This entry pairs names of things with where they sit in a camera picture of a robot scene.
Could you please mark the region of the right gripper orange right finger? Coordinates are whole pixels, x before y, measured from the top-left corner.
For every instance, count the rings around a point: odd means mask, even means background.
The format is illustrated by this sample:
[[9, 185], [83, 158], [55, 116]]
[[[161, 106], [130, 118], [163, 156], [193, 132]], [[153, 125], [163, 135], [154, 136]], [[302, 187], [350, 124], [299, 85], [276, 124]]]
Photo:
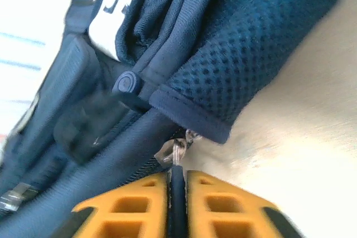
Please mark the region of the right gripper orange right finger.
[[200, 171], [187, 173], [189, 237], [301, 237], [278, 207]]

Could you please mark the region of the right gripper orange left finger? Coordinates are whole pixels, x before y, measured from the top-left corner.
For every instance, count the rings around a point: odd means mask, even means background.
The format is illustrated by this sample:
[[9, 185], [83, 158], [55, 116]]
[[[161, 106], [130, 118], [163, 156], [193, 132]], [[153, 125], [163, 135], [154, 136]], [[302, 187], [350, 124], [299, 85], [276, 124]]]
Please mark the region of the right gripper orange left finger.
[[91, 214], [73, 237], [167, 237], [168, 175], [156, 173], [78, 203]]

